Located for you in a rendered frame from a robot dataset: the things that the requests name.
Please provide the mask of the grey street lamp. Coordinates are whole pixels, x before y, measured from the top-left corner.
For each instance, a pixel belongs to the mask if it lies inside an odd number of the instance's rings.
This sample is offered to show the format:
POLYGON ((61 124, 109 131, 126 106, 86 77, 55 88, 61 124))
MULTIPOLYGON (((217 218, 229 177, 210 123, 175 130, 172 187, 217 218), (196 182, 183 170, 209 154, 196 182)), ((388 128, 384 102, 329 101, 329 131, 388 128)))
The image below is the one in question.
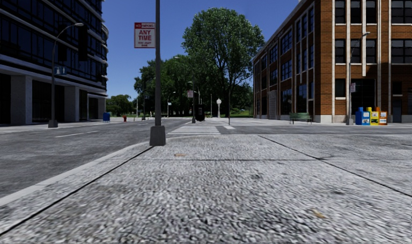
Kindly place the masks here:
POLYGON ((169 102, 169 98, 171 94, 169 94, 167 97, 167 118, 169 118, 169 115, 170 115, 170 104, 171 103, 169 102))
POLYGON ((58 127, 58 121, 55 118, 55 74, 54 74, 54 61, 55 61, 55 48, 56 48, 56 43, 60 37, 60 35, 65 32, 68 28, 70 27, 82 27, 84 26, 83 23, 75 23, 72 25, 69 25, 65 27, 63 30, 60 31, 58 36, 55 38, 53 49, 52 49, 52 55, 51 55, 51 119, 48 122, 48 128, 57 128, 58 127))
POLYGON ((351 49, 351 38, 348 37, 348 48, 349 48, 349 52, 350 52, 350 56, 349 56, 349 63, 348 63, 348 75, 347 75, 347 83, 348 83, 348 97, 347 97, 347 120, 346 120, 346 125, 353 125, 353 119, 352 119, 352 113, 351 113, 351 59, 352 59, 352 55, 353 55, 353 51, 351 49))

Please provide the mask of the trees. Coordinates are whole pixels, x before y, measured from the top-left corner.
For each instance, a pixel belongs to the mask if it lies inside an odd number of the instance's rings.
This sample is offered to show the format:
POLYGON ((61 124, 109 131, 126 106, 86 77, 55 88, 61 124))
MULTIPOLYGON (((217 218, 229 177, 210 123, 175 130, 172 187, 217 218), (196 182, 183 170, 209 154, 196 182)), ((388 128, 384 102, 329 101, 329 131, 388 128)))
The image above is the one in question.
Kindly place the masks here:
POLYGON ((251 105, 252 57, 264 44, 258 25, 228 8, 196 13, 183 33, 184 55, 161 62, 166 90, 181 90, 191 77, 204 93, 223 99, 223 113, 251 105))

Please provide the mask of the tree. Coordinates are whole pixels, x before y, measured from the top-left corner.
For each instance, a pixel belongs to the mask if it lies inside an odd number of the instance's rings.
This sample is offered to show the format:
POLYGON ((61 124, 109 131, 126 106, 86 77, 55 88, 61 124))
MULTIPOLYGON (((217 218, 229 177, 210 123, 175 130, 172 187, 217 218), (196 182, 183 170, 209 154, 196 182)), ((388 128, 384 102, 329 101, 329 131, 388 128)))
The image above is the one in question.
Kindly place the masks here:
POLYGON ((133 104, 130 99, 131 96, 127 94, 111 96, 106 100, 106 111, 111 112, 113 116, 130 114, 133 111, 133 104))

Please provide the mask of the green bench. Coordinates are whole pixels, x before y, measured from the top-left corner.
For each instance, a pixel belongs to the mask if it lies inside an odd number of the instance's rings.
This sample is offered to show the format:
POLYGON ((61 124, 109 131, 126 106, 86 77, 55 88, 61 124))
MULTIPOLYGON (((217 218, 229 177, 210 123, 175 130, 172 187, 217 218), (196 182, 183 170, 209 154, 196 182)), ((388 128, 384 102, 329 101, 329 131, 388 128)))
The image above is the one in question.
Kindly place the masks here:
POLYGON ((312 117, 310 113, 290 113, 290 124, 294 124, 295 121, 306 121, 307 123, 312 124, 312 117))

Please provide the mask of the red brick building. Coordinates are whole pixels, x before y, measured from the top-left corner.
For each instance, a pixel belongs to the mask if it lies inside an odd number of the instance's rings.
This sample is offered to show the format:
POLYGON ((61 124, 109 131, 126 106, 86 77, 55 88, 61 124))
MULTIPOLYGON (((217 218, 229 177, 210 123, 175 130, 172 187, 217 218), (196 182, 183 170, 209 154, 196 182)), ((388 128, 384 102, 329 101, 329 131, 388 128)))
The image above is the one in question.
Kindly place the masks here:
POLYGON ((380 107, 412 123, 412 0, 299 1, 253 57, 253 116, 346 122, 348 37, 352 116, 380 107))

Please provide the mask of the blue newspaper box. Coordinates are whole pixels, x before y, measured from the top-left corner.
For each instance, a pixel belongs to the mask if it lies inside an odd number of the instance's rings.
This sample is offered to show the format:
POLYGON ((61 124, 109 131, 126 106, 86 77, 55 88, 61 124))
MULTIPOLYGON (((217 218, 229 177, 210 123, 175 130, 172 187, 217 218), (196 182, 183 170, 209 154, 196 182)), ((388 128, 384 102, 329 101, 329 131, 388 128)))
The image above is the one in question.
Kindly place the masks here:
POLYGON ((363 107, 359 107, 355 112, 355 124, 356 125, 370 125, 370 111, 364 110, 363 107))

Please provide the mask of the yellow newspaper box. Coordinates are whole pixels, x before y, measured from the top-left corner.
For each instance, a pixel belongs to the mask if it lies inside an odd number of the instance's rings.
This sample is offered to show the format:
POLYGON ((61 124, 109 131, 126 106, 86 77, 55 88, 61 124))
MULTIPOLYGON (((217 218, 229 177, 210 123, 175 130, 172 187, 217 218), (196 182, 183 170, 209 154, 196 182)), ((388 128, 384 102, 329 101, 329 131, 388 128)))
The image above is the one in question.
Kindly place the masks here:
POLYGON ((370 113, 370 125, 379 125, 379 111, 374 111, 372 107, 368 107, 367 111, 370 113))

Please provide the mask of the glass tower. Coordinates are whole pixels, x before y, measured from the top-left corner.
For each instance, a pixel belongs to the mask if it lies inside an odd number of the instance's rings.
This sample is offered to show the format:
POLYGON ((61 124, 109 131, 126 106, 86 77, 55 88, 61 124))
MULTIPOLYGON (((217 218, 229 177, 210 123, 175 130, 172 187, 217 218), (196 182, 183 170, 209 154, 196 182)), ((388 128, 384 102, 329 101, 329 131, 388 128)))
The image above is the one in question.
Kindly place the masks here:
POLYGON ((106 110, 104 0, 0 0, 0 124, 99 120, 106 110))

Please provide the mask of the sign on a post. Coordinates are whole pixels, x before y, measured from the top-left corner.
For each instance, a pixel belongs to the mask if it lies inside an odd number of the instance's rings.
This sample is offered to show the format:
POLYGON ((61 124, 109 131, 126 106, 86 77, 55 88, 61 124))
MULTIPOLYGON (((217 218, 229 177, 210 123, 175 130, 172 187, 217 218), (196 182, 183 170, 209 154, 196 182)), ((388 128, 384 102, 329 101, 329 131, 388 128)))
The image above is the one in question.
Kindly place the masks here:
POLYGON ((161 124, 161 72, 160 72, 160 0, 156 0, 156 21, 134 23, 134 48, 154 48, 155 59, 155 120, 150 128, 150 146, 166 144, 165 127, 161 124))

